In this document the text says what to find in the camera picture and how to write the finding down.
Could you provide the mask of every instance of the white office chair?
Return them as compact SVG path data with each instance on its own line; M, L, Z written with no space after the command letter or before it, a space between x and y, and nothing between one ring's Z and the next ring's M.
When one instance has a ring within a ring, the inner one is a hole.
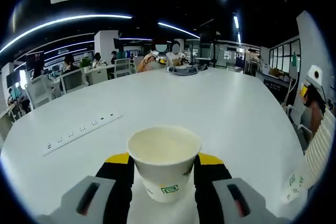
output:
M144 56L137 56L137 57L134 57L133 60L134 60L134 67L135 67L135 73L137 73L137 67L138 65L142 62Z
M36 109L53 99L52 89L47 85L47 78L39 76L25 85L32 109Z
M96 71L92 71L88 74L88 79L90 85L97 84L99 82L107 81L107 70L106 68L99 69L97 68Z
M115 60L114 77L121 77L131 74L130 59Z
M64 94L87 87L84 68L60 76Z

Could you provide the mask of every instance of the office chair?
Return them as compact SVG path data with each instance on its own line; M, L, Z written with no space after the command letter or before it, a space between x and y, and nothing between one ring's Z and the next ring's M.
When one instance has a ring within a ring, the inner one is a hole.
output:
M133 58L133 60L134 60L134 67L135 67L135 73L137 73L137 67L142 62L143 58L144 58L144 56L137 56L137 57Z
M88 79L89 79L90 85L94 85L99 82L107 81L108 80L107 69L98 68L97 70L90 72L88 74Z
M130 59L119 59L115 61L114 77L121 77L131 74Z
M87 87L84 68L60 76L64 94Z
M45 76L39 76L25 85L32 110L53 99L53 93L51 88L48 87L47 81Z
M295 123L293 121L292 117L290 116L291 111L296 111L297 113L299 111L292 105L288 105L286 109L286 114L288 118L290 119L294 127L294 130L298 136L302 151L305 152L306 149L308 148L309 142L312 137L312 131L309 129L310 121L311 121L311 113L312 113L311 109L310 108L305 109L305 111L301 115L300 123Z

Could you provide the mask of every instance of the white paper cup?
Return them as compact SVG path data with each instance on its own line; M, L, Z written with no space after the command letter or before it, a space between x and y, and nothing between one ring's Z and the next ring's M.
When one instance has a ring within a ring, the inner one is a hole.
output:
M179 126L156 126L135 133L127 149L148 195L159 202L173 202L184 196L201 139Z

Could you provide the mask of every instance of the power strip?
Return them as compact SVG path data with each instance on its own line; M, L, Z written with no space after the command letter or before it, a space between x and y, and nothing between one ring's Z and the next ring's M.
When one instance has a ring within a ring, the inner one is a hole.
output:
M104 115L100 118L96 118L94 120L91 120L77 128L75 128L73 131L68 132L64 136L61 136L59 139L56 139L50 143L48 143L44 147L44 154L43 156L48 155L49 153L61 148L62 146L76 140L77 138L84 136L88 134L91 131L94 131L105 124L108 124L110 122L113 122L114 120L122 117L121 114L117 113L110 113L108 115Z

